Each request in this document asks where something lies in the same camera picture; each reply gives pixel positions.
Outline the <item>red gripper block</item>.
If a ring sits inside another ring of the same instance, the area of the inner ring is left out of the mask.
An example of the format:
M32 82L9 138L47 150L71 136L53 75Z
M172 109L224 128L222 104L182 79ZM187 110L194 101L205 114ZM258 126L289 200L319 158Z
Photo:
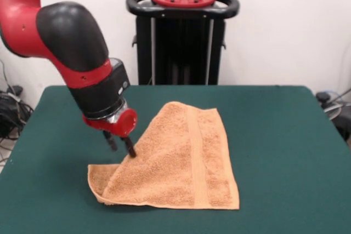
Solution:
M117 111L114 115L102 119L88 119L83 116L85 124L88 126L102 130L104 138L113 151L117 151L118 147L113 135L122 137L122 141L126 146L126 150L130 157L137 156L134 144L129 138L129 134L137 125L137 113L129 107Z

